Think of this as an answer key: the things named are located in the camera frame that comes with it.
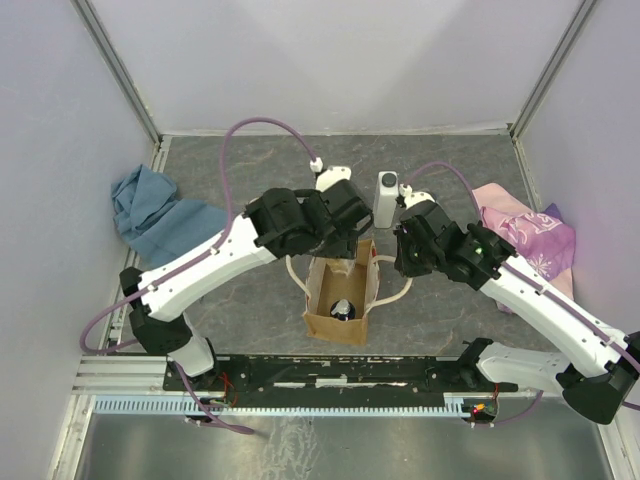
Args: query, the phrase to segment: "folded cloth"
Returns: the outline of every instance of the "folded cloth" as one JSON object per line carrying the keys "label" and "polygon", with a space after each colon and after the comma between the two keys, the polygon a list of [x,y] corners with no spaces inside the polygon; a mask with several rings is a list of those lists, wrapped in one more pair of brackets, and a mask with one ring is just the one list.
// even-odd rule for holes
{"label": "folded cloth", "polygon": [[140,165],[111,185],[114,221],[124,241],[151,267],[175,260],[222,230],[225,211],[177,200],[175,182]]}
{"label": "folded cloth", "polygon": [[[536,213],[495,183],[473,193],[484,225],[516,247],[539,275],[573,299],[571,267],[576,232],[562,222],[555,204],[545,213]],[[504,305],[498,307],[509,311]]]}

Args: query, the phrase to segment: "black cap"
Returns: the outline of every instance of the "black cap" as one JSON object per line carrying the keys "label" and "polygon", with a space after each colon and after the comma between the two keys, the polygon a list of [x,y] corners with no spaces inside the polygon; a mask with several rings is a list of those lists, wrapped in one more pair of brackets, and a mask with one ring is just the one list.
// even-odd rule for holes
{"label": "black cap", "polygon": [[393,187],[397,180],[397,177],[393,173],[385,173],[382,176],[382,185],[384,187]]}

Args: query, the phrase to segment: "white bottle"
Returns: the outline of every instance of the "white bottle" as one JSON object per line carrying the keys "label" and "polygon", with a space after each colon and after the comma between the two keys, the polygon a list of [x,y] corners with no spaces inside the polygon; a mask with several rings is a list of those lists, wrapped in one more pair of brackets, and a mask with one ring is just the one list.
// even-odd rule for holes
{"label": "white bottle", "polygon": [[398,174],[378,173],[376,198],[373,201],[373,225],[376,228],[391,228],[398,198]]}

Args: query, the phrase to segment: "gray floor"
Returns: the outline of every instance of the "gray floor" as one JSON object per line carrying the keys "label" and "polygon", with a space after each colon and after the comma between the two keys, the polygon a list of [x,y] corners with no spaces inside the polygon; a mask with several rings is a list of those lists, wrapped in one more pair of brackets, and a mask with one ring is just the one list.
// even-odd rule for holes
{"label": "gray floor", "polygon": [[[500,410],[509,417],[528,402],[504,399]],[[493,429],[436,418],[234,420],[258,433],[197,428],[177,416],[95,415],[76,480],[613,478],[595,425],[553,400]]]}
{"label": "gray floor", "polygon": [[[380,170],[396,170],[400,178],[429,161],[446,161],[460,169],[472,186],[496,182],[527,202],[526,190],[508,136],[326,136],[309,137],[326,165],[347,165],[353,179],[373,202]],[[223,206],[218,173],[219,137],[177,137],[172,140],[165,173],[185,198]],[[309,188],[313,177],[308,157],[286,136],[237,137],[228,158],[228,176],[235,210],[275,186]],[[438,196],[451,218],[461,225],[474,219],[469,198],[458,180],[444,169],[426,173],[414,188]],[[390,230],[375,230],[382,254],[395,255]],[[307,258],[294,265],[306,275]],[[383,265],[379,297],[400,290],[404,280]],[[188,309],[200,332],[224,353],[296,354],[422,354],[456,355],[463,340],[489,337],[509,346],[551,350],[553,346],[513,315],[500,313],[494,302],[440,274],[415,280],[400,301],[374,309],[368,344],[353,347],[306,336],[303,295],[288,277],[283,262],[246,273],[208,294]]]}

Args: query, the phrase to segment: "blue cloth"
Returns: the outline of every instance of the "blue cloth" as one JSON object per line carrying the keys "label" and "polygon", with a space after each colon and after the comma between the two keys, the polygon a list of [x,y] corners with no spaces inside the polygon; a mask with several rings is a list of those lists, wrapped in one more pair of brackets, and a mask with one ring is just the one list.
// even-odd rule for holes
{"label": "blue cloth", "polygon": [[153,268],[200,245],[227,223],[225,211],[200,200],[177,200],[176,191],[173,180],[144,165],[111,185],[118,232]]}

